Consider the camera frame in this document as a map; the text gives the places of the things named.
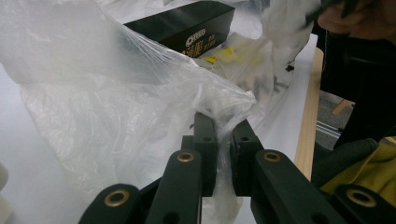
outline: white surface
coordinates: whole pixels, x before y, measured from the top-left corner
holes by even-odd
[[[265,118],[264,126],[255,130],[265,149],[283,152],[294,161],[298,145],[304,104],[318,41],[311,35],[308,44],[296,58],[293,80],[285,95]],[[235,224],[256,223],[250,210],[250,198],[244,198]]]
[[[0,191],[8,181],[8,171],[0,162]],[[0,224],[6,223],[12,213],[11,206],[6,199],[0,194]]]
[[[292,84],[258,130],[265,148],[276,149],[292,160],[297,148],[316,37],[311,35],[296,59]],[[59,163],[24,108],[15,84],[0,66],[0,159],[9,179],[1,191],[14,213],[7,223],[78,223],[88,206],[71,190]],[[248,200],[235,223],[254,223]]]

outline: printed label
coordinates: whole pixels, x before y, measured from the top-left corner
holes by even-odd
[[[187,38],[186,47],[189,47],[192,43],[195,42],[195,40],[197,40],[199,37],[205,35],[205,33],[206,33],[206,29],[202,29],[195,34],[190,35],[190,37]]]
[[[215,43],[215,35],[210,35],[208,38],[203,38],[202,40],[197,41],[195,44],[191,44],[185,50],[181,51],[181,53],[194,58],[212,48]]]

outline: black plastic part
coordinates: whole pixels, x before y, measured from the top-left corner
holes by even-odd
[[[202,113],[195,114],[193,148],[201,154],[203,159],[203,196],[210,197],[216,184],[219,150],[213,120]]]
[[[332,204],[349,223],[396,223],[396,208],[361,186],[339,187],[332,196]]]
[[[160,186],[160,183],[161,179],[159,178],[139,191],[141,197],[140,206],[142,211],[142,217],[144,220],[146,220],[149,215],[149,209],[151,208],[152,202],[154,201],[154,197],[157,193],[157,189]]]
[[[117,184],[102,190],[87,208],[79,224],[143,223],[140,195],[131,185]]]
[[[194,150],[194,137],[184,135],[181,140],[181,150]]]
[[[201,223],[201,155],[180,150],[169,159],[148,213],[147,224]]]
[[[233,169],[233,189],[236,196],[251,195],[253,162],[262,143],[245,119],[233,129],[230,156]]]
[[[255,159],[254,172],[262,188],[251,196],[257,223],[346,223],[284,154],[261,150]]]

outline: brass insert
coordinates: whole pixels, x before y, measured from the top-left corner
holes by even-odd
[[[275,152],[265,152],[264,158],[268,161],[280,161],[280,155]]]
[[[357,203],[364,207],[375,207],[376,201],[370,194],[359,190],[359,189],[349,189],[346,191],[346,196],[348,199],[354,203]]]
[[[189,152],[183,152],[178,154],[177,159],[183,162],[189,162],[194,160],[194,156]]]
[[[105,197],[105,205],[109,207],[117,207],[126,203],[129,199],[129,191],[126,189],[117,189]]]

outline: box logo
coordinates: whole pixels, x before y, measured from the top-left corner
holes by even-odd
[[[190,35],[190,37],[186,41],[186,47],[189,47],[192,43],[195,42],[195,40],[197,40],[199,37],[205,35],[205,33],[206,33],[206,29],[202,29],[195,34]]]

